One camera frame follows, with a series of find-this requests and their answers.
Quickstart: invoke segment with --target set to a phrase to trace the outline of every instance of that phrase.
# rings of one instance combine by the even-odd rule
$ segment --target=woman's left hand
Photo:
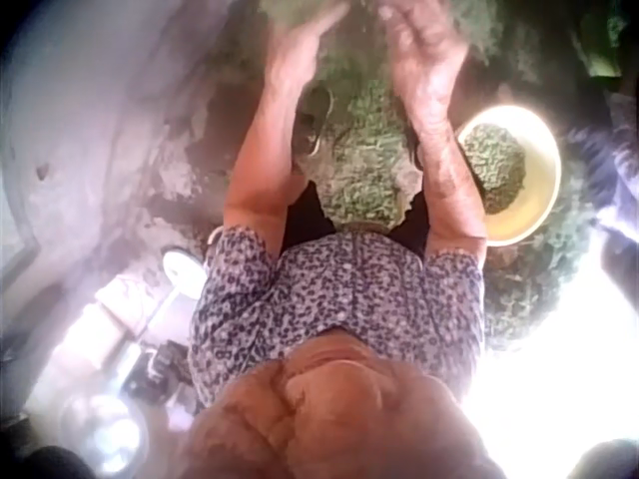
[[[267,88],[300,94],[316,74],[321,36],[339,22],[348,9],[348,3],[339,2],[293,30],[274,28],[267,56]]]

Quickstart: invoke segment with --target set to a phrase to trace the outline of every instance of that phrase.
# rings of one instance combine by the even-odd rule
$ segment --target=fingers
[[[441,0],[382,0],[382,3],[403,16],[420,45],[436,45],[455,35],[448,9]]]
[[[348,2],[340,1],[321,11],[315,18],[304,24],[302,28],[308,29],[309,32],[321,37],[342,20],[349,9],[350,4]]]
[[[394,7],[382,4],[379,18],[386,31],[386,39],[393,58],[402,58],[416,53],[414,32],[404,16]]]

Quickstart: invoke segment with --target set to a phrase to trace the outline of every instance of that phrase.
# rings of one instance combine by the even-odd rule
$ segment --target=plastic bowl
[[[459,143],[477,125],[489,123],[508,130],[526,152],[523,190],[505,211],[486,216],[489,246],[508,246],[532,235],[554,206],[561,184],[561,158],[550,129],[536,114],[516,106],[493,107],[468,122]]]

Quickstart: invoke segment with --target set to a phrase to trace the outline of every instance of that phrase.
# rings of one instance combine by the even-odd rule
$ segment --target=sunlight
[[[464,404],[512,479],[565,478],[600,442],[639,438],[637,315],[596,242],[521,350],[489,354]]]

